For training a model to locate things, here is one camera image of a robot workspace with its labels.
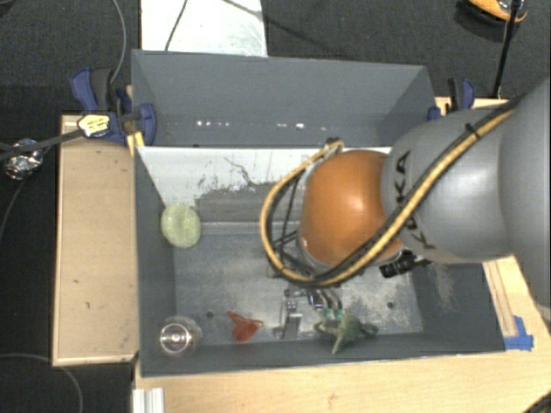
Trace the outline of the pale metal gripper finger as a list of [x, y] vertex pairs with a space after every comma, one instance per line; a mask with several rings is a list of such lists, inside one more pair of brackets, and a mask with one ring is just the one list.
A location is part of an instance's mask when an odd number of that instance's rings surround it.
[[296, 300], [290, 299], [286, 303], [285, 339], [296, 340], [300, 332], [303, 312]]
[[282, 298], [280, 308], [279, 308], [278, 320], [272, 329], [273, 336], [277, 340], [282, 340], [285, 338], [285, 332], [286, 332], [286, 326], [287, 326], [287, 315], [288, 315], [287, 299]]

